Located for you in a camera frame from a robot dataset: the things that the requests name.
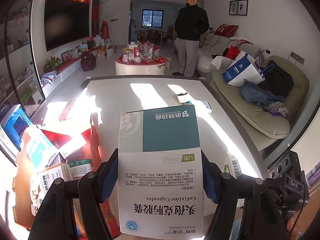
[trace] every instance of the table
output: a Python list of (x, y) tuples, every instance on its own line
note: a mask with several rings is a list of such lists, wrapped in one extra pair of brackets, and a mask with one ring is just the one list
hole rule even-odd
[(160, 35), (160, 45), (162, 44), (162, 34), (163, 32), (158, 32)]
[(167, 59), (164, 62), (153, 62), (148, 64), (145, 62), (130, 61), (126, 64), (122, 61), (122, 57), (117, 57), (116, 62), (116, 75), (165, 75)]
[[(176, 106), (179, 105), (176, 94), (185, 91), (194, 99), (208, 101), (212, 108), (209, 114), (197, 110), (195, 104), (200, 146), (209, 161), (223, 171), (227, 153), (232, 153), (239, 159), (244, 174), (268, 178), (268, 170), (239, 120), (210, 85), (200, 79), (155, 75), (88, 78), (75, 92), (60, 118), (74, 117), (84, 111), (84, 106), (90, 106), (87, 113), (97, 113), (101, 159), (107, 161), (118, 147), (121, 112)], [(109, 201), (118, 219), (117, 186)], [(204, 195), (204, 215), (214, 213), (215, 208), (216, 205)]]

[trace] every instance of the red tabletop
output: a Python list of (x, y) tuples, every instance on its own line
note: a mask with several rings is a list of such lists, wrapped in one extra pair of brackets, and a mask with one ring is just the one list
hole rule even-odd
[(148, 66), (148, 65), (162, 65), (167, 62), (167, 59), (165, 57), (162, 57), (164, 59), (164, 62), (159, 62), (159, 61), (152, 61), (151, 63), (145, 63), (145, 62), (134, 62), (134, 61), (129, 61), (129, 64), (127, 62), (122, 61), (122, 56), (116, 58), (116, 62), (121, 63), (121, 64), (126, 64), (126, 65), (131, 65), (131, 66)]

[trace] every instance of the red pillow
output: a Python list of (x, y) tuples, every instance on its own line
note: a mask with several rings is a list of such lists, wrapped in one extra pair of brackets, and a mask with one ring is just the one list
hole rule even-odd
[(237, 48), (235, 48), (234, 46), (231, 46), (225, 57), (235, 60), (239, 53), (240, 51)]
[(236, 32), (238, 27), (239, 27), (239, 25), (222, 24), (216, 30), (215, 35), (220, 35), (220, 36), (224, 36), (226, 38), (230, 38)]

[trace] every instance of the window frame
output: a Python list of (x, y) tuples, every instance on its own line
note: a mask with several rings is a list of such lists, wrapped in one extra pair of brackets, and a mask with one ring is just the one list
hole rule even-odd
[[(143, 25), (143, 12), (144, 12), (144, 11), (152, 11), (151, 26), (144, 26), (144, 25)], [(161, 27), (159, 27), (159, 26), (154, 26), (154, 25), (153, 25), (153, 12), (154, 12), (154, 11), (156, 11), (156, 12), (162, 12)], [(164, 14), (164, 10), (143, 9), (143, 10), (142, 10), (142, 15), (141, 15), (141, 27), (157, 27), (157, 28), (162, 28), (162, 26), (163, 26), (163, 14)]]

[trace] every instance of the smiling man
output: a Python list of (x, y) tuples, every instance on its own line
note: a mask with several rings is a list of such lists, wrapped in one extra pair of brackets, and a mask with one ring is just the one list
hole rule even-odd
[(209, 29), (207, 12), (198, 7), (198, 0), (187, 0), (187, 4), (179, 12), (175, 23), (178, 34), (179, 71), (174, 76), (192, 77), (196, 70), (199, 38)]

